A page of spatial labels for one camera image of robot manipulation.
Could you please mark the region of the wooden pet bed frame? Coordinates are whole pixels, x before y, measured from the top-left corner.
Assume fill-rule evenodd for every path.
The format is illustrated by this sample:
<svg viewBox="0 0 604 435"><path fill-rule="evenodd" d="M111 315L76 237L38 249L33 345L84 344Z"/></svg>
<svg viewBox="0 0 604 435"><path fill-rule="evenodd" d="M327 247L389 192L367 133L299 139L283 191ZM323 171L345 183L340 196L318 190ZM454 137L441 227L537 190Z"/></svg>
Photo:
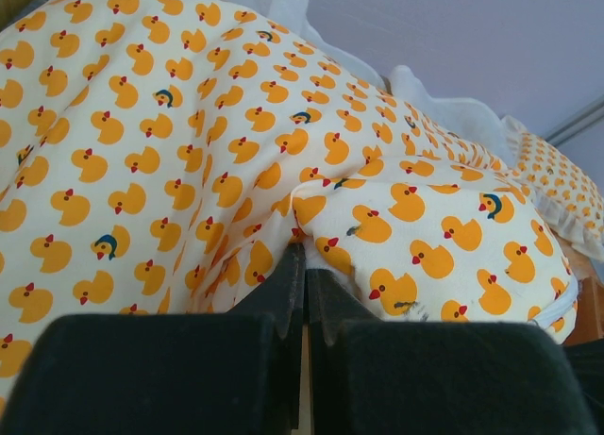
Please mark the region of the wooden pet bed frame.
<svg viewBox="0 0 604 435"><path fill-rule="evenodd" d="M564 346L590 343L603 338L603 286L594 271L572 267L579 280L578 312L575 328Z"/></svg>

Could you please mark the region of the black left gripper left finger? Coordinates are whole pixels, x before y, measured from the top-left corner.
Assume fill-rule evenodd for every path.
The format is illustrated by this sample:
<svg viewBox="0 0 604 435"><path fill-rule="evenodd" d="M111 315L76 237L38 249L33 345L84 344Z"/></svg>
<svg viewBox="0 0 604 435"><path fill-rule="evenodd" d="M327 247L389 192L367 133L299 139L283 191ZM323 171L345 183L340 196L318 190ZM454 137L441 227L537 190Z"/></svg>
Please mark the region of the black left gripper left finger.
<svg viewBox="0 0 604 435"><path fill-rule="evenodd" d="M299 424L305 254L232 310L72 315L34 345L5 434L288 434Z"/></svg>

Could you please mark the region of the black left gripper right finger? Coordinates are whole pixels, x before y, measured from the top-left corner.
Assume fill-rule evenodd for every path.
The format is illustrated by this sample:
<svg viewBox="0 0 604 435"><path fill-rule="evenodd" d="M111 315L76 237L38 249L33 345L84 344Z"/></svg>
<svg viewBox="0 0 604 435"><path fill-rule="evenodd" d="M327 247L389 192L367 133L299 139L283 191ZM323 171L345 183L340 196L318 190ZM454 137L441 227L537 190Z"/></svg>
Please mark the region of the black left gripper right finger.
<svg viewBox="0 0 604 435"><path fill-rule="evenodd" d="M316 434L597 434L601 344L533 325L384 322L306 275Z"/></svg>

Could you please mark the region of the duck print small pillow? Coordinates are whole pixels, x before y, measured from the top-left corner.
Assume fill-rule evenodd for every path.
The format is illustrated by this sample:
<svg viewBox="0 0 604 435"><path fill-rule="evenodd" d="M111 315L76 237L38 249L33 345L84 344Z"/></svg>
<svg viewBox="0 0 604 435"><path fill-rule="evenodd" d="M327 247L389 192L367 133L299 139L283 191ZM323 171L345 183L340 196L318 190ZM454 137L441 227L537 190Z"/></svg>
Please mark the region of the duck print small pillow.
<svg viewBox="0 0 604 435"><path fill-rule="evenodd" d="M577 164L520 121L501 119L514 175L533 191L533 204L549 227L581 254L603 260L603 197Z"/></svg>

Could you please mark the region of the duck print bed cover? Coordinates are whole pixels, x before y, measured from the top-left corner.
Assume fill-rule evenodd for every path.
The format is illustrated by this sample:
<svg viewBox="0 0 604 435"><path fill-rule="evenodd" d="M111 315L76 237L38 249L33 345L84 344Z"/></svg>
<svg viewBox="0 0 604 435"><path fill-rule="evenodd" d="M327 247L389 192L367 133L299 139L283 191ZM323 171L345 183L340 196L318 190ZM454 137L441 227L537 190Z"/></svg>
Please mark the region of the duck print bed cover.
<svg viewBox="0 0 604 435"><path fill-rule="evenodd" d="M385 321L576 324L516 172L285 26L51 0L2 31L3 398L59 317L225 312L294 243Z"/></svg>

